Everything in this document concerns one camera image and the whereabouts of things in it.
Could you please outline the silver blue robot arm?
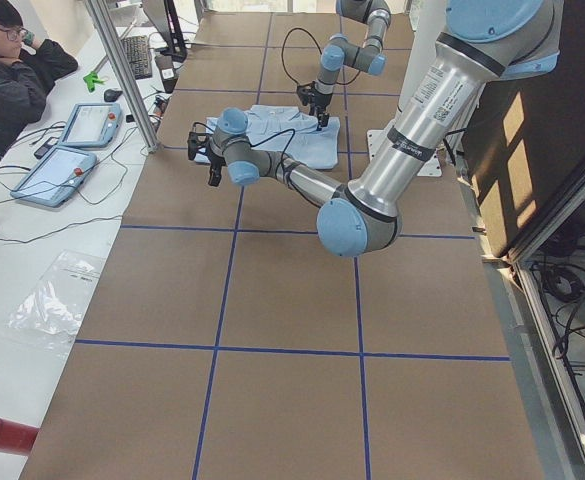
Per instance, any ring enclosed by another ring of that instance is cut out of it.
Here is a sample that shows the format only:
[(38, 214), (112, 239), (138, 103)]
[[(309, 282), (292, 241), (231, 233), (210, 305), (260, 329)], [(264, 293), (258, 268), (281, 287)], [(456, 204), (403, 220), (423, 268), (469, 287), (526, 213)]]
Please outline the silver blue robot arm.
[(310, 114), (317, 118), (319, 129), (329, 122), (328, 106), (344, 66), (379, 76), (386, 65), (383, 40), (391, 25), (387, 3), (382, 0), (345, 0), (337, 1), (335, 7), (338, 15), (364, 24), (367, 30), (361, 45), (351, 43), (344, 34), (334, 34), (321, 53), (317, 77), (306, 87)]
[(341, 257), (381, 250), (399, 234), (398, 199), (487, 83), (541, 75), (559, 54), (559, 1), (450, 1), (436, 55), (407, 104), (381, 134), (363, 174), (341, 183), (285, 151), (257, 150), (246, 114), (224, 110), (192, 153), (210, 162), (212, 185), (223, 175), (240, 186), (272, 178), (318, 207), (323, 246)]

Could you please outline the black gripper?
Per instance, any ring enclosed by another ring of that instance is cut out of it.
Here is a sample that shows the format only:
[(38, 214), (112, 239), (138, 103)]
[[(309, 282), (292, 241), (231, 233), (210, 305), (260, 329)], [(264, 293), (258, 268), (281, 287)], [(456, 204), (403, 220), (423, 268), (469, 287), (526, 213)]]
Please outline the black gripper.
[(210, 162), (208, 185), (218, 187), (222, 181), (222, 169), (226, 166), (226, 161), (222, 155), (213, 151), (207, 153)]
[(331, 100), (332, 94), (323, 94), (318, 91), (312, 91), (310, 93), (310, 114), (316, 115), (318, 131), (321, 131), (328, 126), (330, 119), (328, 107)]

